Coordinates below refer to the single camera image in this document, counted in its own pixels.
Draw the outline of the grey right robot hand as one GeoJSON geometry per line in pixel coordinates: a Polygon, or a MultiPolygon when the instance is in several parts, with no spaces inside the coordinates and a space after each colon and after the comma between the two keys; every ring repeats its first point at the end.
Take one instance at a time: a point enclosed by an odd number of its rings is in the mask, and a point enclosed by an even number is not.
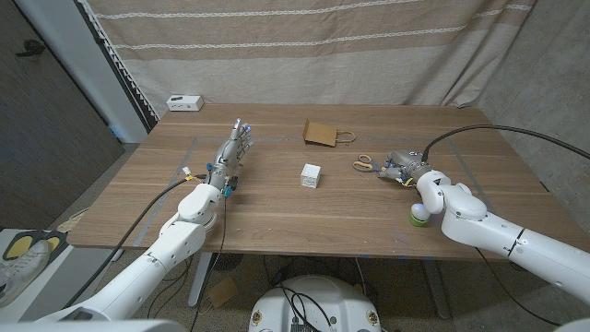
{"type": "Polygon", "coordinates": [[[416,151],[395,150],[389,152],[385,159],[385,167],[377,172],[382,179],[395,180],[403,186],[415,186],[419,178],[432,167],[422,161],[422,154],[416,151]]]}

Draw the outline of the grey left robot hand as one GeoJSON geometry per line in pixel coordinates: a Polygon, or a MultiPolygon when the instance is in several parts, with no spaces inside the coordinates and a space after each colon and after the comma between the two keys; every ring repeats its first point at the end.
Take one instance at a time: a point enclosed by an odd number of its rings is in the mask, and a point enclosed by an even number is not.
{"type": "Polygon", "coordinates": [[[239,162],[253,145],[251,127],[237,118],[230,137],[218,149],[206,183],[221,189],[234,174],[239,162]]]}

